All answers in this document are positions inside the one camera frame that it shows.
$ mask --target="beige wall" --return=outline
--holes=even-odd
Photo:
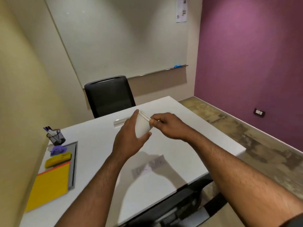
[[[85,95],[43,0],[7,0],[56,90],[77,123],[93,118]],[[194,95],[202,0],[189,0],[187,64],[173,70],[129,80],[136,104],[165,96],[176,100]]]
[[[0,220],[18,224],[47,145],[43,126],[74,124],[4,0],[0,0]]]

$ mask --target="paper on whiteboard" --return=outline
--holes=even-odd
[[[187,0],[177,0],[176,22],[187,21]]]
[[[151,161],[149,161],[146,164],[143,164],[131,171],[134,179],[137,179],[141,175],[145,175],[153,170],[156,170],[157,168],[161,167],[166,163],[166,160],[164,158],[164,155],[161,155]]]

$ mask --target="person's left hand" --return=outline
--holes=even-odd
[[[151,132],[146,133],[141,138],[136,137],[135,125],[139,110],[135,110],[133,115],[126,120],[121,130],[116,135],[112,155],[127,161],[131,156],[136,154],[152,135]]]

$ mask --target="forearm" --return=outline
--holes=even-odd
[[[248,226],[277,227],[303,212],[300,199],[197,131],[191,130],[186,141]]]
[[[125,160],[110,155],[55,227],[105,226],[116,181]]]

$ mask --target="yellow stapler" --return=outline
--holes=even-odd
[[[70,159],[71,159],[71,153],[70,152],[62,153],[62,154],[53,156],[50,159],[46,160],[44,167],[49,168],[51,166],[54,166],[58,163],[65,162],[65,161],[70,160]]]

